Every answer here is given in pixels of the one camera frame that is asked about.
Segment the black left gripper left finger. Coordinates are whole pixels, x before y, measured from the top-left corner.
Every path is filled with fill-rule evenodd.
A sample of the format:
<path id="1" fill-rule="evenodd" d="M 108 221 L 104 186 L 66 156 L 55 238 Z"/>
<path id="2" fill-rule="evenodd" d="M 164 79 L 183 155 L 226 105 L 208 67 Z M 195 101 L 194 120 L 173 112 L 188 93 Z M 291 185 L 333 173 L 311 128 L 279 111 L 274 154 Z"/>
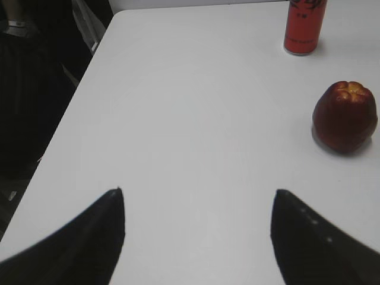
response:
<path id="1" fill-rule="evenodd" d="M 56 232 L 2 261 L 1 284 L 109 284 L 124 240 L 124 196 L 116 188 Z"/>

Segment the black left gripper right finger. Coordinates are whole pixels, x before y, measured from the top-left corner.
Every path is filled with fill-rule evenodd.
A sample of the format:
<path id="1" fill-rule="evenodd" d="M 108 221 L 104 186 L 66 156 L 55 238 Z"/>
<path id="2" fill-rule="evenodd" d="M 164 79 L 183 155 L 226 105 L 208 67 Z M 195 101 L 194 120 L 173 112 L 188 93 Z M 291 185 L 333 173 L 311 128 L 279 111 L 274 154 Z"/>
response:
<path id="1" fill-rule="evenodd" d="M 288 190 L 275 193 L 270 236 L 286 284 L 379 284 L 379 252 Z"/>

